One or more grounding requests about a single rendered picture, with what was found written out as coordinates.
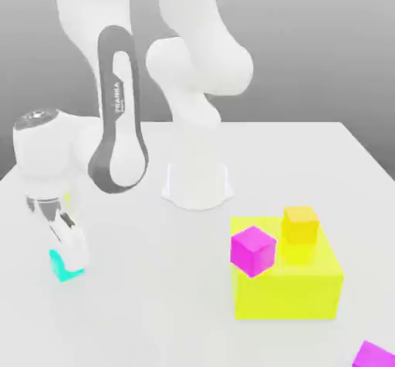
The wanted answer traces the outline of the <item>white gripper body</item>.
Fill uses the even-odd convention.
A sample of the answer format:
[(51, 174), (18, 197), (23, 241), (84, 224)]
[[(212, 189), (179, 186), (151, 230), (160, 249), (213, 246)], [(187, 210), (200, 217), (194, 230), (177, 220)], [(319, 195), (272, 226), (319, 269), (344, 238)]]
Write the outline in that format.
[(89, 250), (83, 229), (75, 223), (56, 218), (50, 223), (55, 233), (55, 245), (50, 250), (51, 259), (59, 270), (76, 273), (89, 264)]

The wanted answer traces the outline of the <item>small cyan cube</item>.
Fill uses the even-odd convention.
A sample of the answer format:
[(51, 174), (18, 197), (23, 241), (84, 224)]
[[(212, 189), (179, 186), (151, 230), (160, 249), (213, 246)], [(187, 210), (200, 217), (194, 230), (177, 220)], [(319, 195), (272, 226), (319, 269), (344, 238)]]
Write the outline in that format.
[(66, 270), (63, 259), (56, 250), (51, 249), (49, 251), (49, 258), (51, 262), (52, 271), (60, 282), (68, 281), (72, 278), (81, 275), (84, 272), (83, 268), (77, 271)]

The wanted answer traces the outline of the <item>small magenta cube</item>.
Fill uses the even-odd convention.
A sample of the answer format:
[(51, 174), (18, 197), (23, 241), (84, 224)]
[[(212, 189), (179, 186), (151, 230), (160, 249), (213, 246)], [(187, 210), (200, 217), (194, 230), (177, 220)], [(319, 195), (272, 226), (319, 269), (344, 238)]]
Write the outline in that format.
[(253, 278), (274, 265), (276, 247), (272, 236), (248, 227), (231, 237), (231, 263)]

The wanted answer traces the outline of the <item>small orange cube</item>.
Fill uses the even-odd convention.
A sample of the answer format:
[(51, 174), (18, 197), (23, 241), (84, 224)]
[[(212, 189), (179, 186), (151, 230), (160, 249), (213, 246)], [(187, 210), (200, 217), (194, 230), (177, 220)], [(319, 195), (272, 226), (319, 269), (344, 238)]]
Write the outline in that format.
[(319, 218), (311, 206), (288, 206), (282, 218), (282, 236), (295, 245), (317, 242)]

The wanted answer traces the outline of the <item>large yellow box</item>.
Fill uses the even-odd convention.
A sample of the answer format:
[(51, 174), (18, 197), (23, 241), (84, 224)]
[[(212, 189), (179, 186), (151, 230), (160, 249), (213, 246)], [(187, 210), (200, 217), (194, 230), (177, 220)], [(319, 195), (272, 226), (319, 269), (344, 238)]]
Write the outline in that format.
[(232, 235), (256, 226), (275, 238), (275, 263), (250, 278), (231, 265), (235, 318), (334, 319), (344, 273), (324, 230), (314, 245), (291, 245), (282, 237), (281, 217), (232, 217)]

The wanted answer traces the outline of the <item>large magenta box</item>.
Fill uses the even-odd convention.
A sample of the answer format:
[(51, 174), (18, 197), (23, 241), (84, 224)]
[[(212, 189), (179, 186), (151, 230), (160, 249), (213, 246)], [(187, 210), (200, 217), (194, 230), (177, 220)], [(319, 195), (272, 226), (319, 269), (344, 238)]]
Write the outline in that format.
[(395, 355), (364, 341), (353, 360), (352, 367), (395, 367)]

